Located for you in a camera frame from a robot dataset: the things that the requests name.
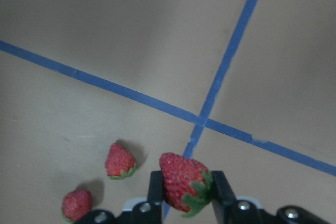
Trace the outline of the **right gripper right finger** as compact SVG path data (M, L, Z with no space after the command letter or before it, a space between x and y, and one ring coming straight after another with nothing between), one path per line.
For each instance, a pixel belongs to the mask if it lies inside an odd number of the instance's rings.
M266 212L253 197L234 194L224 172L212 171L212 201L217 223L275 223L275 216Z

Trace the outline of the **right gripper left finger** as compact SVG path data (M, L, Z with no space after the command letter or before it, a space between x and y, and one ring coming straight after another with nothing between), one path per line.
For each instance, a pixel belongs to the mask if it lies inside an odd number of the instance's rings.
M163 223L163 177L161 171L150 175L146 197L135 197L125 202L122 223Z

